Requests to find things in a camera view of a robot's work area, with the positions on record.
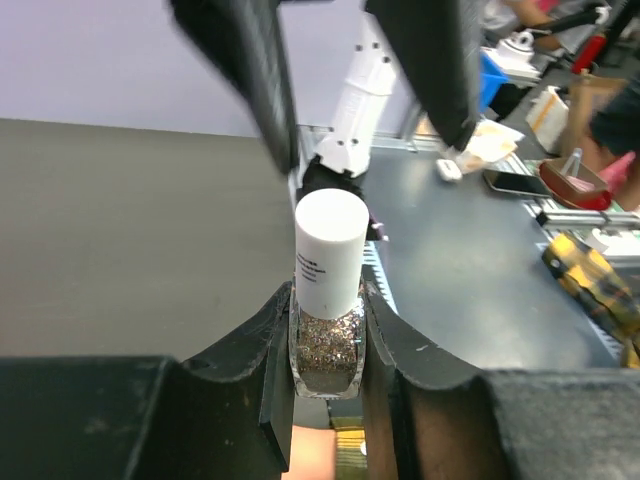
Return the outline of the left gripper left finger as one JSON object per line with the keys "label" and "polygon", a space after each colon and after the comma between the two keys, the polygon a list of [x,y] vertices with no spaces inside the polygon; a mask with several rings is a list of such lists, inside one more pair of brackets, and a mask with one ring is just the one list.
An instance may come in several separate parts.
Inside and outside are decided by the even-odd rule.
{"label": "left gripper left finger", "polygon": [[289,466],[291,287],[188,360],[8,357],[5,479],[277,479]]}

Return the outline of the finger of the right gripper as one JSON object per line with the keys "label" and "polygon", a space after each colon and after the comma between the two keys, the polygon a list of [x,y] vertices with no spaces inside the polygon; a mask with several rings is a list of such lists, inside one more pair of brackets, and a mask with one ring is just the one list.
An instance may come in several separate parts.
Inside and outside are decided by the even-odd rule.
{"label": "finger of the right gripper", "polygon": [[245,100],[282,175],[299,165],[289,65],[278,1],[171,1],[174,19],[195,47]]}
{"label": "finger of the right gripper", "polygon": [[478,3],[368,1],[365,10],[377,20],[441,141],[464,151],[480,118]]}

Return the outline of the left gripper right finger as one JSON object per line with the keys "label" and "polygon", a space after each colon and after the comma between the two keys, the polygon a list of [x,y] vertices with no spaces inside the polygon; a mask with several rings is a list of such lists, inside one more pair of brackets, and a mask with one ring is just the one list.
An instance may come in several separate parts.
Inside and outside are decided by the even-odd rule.
{"label": "left gripper right finger", "polygon": [[402,320],[372,283],[362,380],[373,479],[635,479],[639,374],[482,370]]}

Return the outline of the white nail polish cap brush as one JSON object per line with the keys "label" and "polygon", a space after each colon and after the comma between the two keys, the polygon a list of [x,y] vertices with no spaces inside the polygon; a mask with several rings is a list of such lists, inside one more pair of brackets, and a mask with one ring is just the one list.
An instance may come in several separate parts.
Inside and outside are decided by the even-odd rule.
{"label": "white nail polish cap brush", "polygon": [[298,202],[296,297],[305,313],[335,319],[355,307],[368,222],[366,204],[345,190],[316,190]]}

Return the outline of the glitter nail polish bottle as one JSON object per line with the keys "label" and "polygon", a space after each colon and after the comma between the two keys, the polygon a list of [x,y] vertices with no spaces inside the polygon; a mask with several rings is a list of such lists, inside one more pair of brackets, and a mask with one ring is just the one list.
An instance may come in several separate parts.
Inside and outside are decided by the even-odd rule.
{"label": "glitter nail polish bottle", "polygon": [[301,308],[296,287],[291,287],[288,353],[298,396],[349,400],[359,395],[366,355],[365,306],[360,288],[349,312],[320,319]]}

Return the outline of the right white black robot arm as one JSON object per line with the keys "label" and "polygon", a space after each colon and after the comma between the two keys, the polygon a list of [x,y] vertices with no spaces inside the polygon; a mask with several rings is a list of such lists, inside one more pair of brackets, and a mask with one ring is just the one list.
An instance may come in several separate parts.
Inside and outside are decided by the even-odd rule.
{"label": "right white black robot arm", "polygon": [[[298,172],[298,124],[277,1],[172,1],[183,34],[244,99],[277,170]],[[361,36],[329,133],[298,190],[354,194],[399,75],[446,148],[465,150],[480,118],[480,41],[474,1],[367,1]]]}

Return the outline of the mannequin hand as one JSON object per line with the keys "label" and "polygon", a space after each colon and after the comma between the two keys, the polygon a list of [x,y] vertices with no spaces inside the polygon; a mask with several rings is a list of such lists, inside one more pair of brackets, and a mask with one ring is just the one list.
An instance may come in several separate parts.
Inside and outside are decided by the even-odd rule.
{"label": "mannequin hand", "polygon": [[294,425],[289,471],[282,480],[334,480],[336,432]]}

